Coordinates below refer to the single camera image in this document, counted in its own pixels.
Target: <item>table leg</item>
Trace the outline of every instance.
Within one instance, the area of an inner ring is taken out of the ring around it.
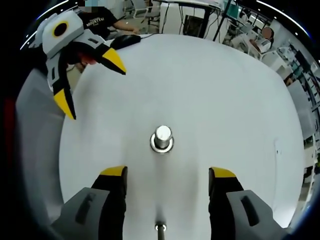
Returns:
[[[204,10],[203,21],[202,21],[200,32],[199,32],[199,38],[201,38],[201,39],[203,39],[205,37],[205,33],[206,33],[207,26],[208,26],[211,10],[212,10],[211,8],[207,8]]]

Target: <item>person's arm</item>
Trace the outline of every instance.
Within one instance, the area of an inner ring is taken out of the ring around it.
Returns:
[[[103,15],[106,17],[109,26],[113,26],[118,30],[133,32],[135,34],[139,33],[138,27],[131,26],[130,24],[126,24],[124,21],[118,20],[112,12],[105,7],[103,8]]]
[[[125,23],[124,21],[117,21],[113,24],[114,28],[119,29],[119,30],[123,30],[123,31],[129,31],[129,32],[133,32],[135,34],[139,33],[139,28],[135,27],[135,26],[131,26],[130,24]]]
[[[260,48],[258,47],[258,45],[257,45],[257,43],[256,43],[255,40],[250,39],[250,43],[252,44],[252,46],[254,46],[254,48],[255,48],[259,53],[261,53],[261,50],[260,50]]]

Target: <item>robotic arm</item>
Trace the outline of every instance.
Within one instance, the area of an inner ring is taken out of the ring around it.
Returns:
[[[117,52],[89,29],[81,18],[66,11],[47,20],[42,33],[43,52],[47,55],[48,82],[53,98],[62,111],[76,119],[76,111],[67,79],[67,63],[80,61],[77,53],[93,58],[105,67],[125,75],[126,68]]]

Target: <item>computer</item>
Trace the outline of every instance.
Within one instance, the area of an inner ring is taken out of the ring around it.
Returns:
[[[226,9],[227,4],[228,4],[228,2],[225,1],[224,2],[224,9]],[[228,17],[237,20],[239,17],[239,6],[236,4],[230,4],[226,14],[228,15]]]

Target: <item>round white table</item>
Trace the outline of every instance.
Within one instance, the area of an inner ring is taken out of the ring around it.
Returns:
[[[276,72],[231,47],[158,34],[118,51],[120,75],[89,66],[73,93],[77,119],[60,142],[62,195],[91,187],[108,167],[128,166],[123,239],[156,239],[156,208],[168,239],[210,239],[209,168],[234,172],[287,227],[304,174],[304,146],[291,96]],[[150,147],[156,127],[174,146]]]

